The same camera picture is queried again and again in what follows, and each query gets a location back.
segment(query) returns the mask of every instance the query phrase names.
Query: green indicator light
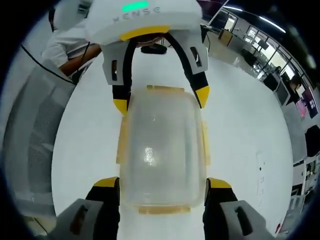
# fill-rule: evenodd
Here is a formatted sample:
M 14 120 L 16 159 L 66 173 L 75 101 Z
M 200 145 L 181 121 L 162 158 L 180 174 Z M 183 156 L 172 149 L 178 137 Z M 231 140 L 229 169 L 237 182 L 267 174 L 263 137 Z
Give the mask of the green indicator light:
M 123 12 L 129 12 L 129 11 L 132 11 L 132 10 L 146 8 L 148 6 L 149 6 L 149 2 L 148 1 L 137 1 L 137 2 L 130 3 L 128 5 L 123 6 L 122 7 L 122 11 Z

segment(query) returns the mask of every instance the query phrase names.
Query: white table surface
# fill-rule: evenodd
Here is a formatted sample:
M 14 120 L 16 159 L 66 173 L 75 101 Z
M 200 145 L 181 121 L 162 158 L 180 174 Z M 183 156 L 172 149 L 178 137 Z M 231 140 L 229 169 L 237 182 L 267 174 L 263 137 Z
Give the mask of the white table surface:
M 116 154 L 122 115 L 99 55 L 76 86 L 62 116 L 52 160 L 52 193 L 59 215 L 95 182 L 119 175 Z M 201 110 L 207 122 L 211 165 L 207 176 L 232 185 L 266 219 L 275 234 L 286 215 L 293 182 L 290 136 L 274 94 L 241 69 L 209 58 L 210 95 Z M 178 55 L 135 51 L 132 95 L 146 85 L 192 90 Z M 201 204 L 188 214 L 139 215 L 120 205 L 118 239 L 204 239 Z

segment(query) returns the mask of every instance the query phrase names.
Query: ceiling light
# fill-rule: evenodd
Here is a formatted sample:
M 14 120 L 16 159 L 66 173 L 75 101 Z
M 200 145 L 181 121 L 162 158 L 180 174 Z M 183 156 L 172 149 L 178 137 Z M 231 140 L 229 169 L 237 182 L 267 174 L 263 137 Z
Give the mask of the ceiling light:
M 237 7 L 233 7 L 233 6 L 223 6 L 223 7 L 226 8 L 226 9 L 232 9 L 232 10 L 236 10 L 236 11 L 240 11 L 240 12 L 243 11 L 242 9 L 237 8 Z
M 272 22 L 272 21 L 270 21 L 270 20 L 268 20 L 268 19 L 266 19 L 266 18 L 264 18 L 264 17 L 262 17 L 262 16 L 259 16 L 259 18 L 260 18 L 261 20 L 267 22 L 268 24 L 271 24 L 272 26 L 276 27 L 276 28 L 279 29 L 281 32 L 286 33 L 286 31 L 285 31 L 283 28 L 279 27 L 279 26 L 278 26 L 277 24 L 275 24 L 274 22 Z

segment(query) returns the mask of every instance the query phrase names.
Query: person's arm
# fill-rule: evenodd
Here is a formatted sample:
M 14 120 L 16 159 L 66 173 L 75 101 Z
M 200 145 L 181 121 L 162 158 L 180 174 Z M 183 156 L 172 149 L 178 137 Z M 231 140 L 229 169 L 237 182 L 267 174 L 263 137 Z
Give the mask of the person's arm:
M 77 71 L 83 64 L 89 60 L 95 58 L 101 53 L 101 48 L 98 44 L 94 44 L 88 47 L 85 54 L 77 56 L 73 59 L 68 60 L 66 63 L 61 65 L 59 69 L 66 75 L 70 76 Z

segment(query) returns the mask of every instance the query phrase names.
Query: white shirt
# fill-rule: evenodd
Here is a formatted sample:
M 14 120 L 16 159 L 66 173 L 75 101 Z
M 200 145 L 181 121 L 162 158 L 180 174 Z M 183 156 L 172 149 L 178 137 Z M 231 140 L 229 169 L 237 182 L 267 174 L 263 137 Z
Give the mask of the white shirt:
M 67 31 L 55 30 L 42 52 L 43 60 L 50 59 L 59 68 L 68 60 L 82 55 L 88 44 L 85 24 L 86 19 Z

